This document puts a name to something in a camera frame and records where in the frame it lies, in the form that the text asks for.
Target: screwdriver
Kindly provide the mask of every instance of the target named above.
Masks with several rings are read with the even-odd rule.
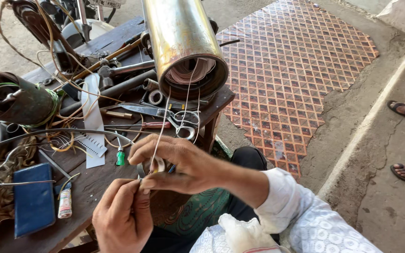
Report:
[[[120,145],[120,147],[118,147],[118,153],[116,153],[116,164],[117,165],[124,165],[124,150],[123,150],[123,146],[121,146],[120,143],[120,138],[116,138],[118,140],[118,145]]]
[[[136,125],[104,125],[104,127],[143,127],[143,128],[162,128],[162,122],[143,122]],[[163,128],[171,128],[170,122],[165,122]]]

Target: blue wallet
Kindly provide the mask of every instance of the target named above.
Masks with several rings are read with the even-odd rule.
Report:
[[[14,172],[14,183],[52,180],[51,166],[38,164]],[[53,183],[14,186],[15,239],[49,227],[56,221]]]

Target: white sleeve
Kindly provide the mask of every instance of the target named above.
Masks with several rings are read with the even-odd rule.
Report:
[[[270,192],[254,211],[267,233],[290,227],[289,241],[297,253],[382,253],[290,173],[279,168],[264,173]]]

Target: wooden table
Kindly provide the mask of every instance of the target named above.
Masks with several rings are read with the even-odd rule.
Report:
[[[77,48],[76,51],[86,55],[102,51],[114,52],[121,47],[121,44],[125,40],[143,31],[142,21],[143,18],[141,17],[129,20],[103,36],[90,41],[86,45],[82,45]],[[141,57],[144,61],[150,60],[148,56],[140,56],[140,53],[138,53],[122,61],[122,64],[123,66],[127,66],[141,62]],[[46,67],[50,71],[54,70],[52,62],[48,63]],[[41,68],[23,76],[23,78],[33,83],[48,77],[48,73]],[[136,103],[142,95],[143,92],[130,94],[126,101]],[[204,149],[206,151],[208,151],[212,143],[214,126],[219,113],[233,99],[234,93],[224,86],[214,96],[209,105],[201,109],[201,127],[205,126],[205,134],[202,137],[200,136],[200,138],[203,140]],[[110,118],[103,115],[103,120],[105,124],[110,124],[112,121],[115,124],[134,124],[140,121],[140,116],[134,114],[132,119],[127,120]],[[158,119],[151,117],[145,117],[145,121],[147,122],[157,120]],[[76,120],[73,124],[79,126],[82,122]],[[160,129],[148,129],[148,131],[159,132]],[[175,129],[166,129],[164,134],[175,136]],[[135,135],[135,133],[128,133],[127,137],[133,139]],[[145,136],[147,136],[147,134],[141,134],[139,139]],[[117,144],[113,137],[109,140],[113,144]],[[94,208],[101,199],[105,189],[114,179],[137,178],[135,166],[116,166],[117,149],[111,147],[109,144],[106,146],[108,151],[105,153],[105,165],[90,169],[86,169],[86,155],[79,150],[76,150],[76,154],[69,150],[67,152],[55,153],[52,156],[52,152],[47,152],[47,154],[70,175],[81,173],[72,185],[73,215],[69,219],[57,219],[53,226],[19,239],[14,239],[13,222],[6,222],[3,226],[0,226],[0,252],[58,252],[91,223]],[[127,156],[129,148],[125,148],[125,153]],[[40,158],[40,162],[46,162],[46,160]],[[53,178],[58,184],[65,181],[64,176],[56,170],[53,170]]]

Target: scissors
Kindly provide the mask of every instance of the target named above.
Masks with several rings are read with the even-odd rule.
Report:
[[[124,108],[131,112],[137,112],[143,115],[149,115],[153,117],[160,117],[166,118],[175,128],[176,128],[176,135],[179,138],[186,138],[188,140],[192,139],[195,136],[195,127],[199,125],[199,117],[196,112],[191,111],[180,111],[177,113],[172,113],[170,110],[162,109],[162,108],[153,108],[144,105],[138,105],[133,103],[119,103],[116,107]],[[184,120],[184,113],[185,115],[192,115],[198,119],[197,123]],[[181,129],[185,129],[189,132],[187,137],[183,137],[179,135]]]

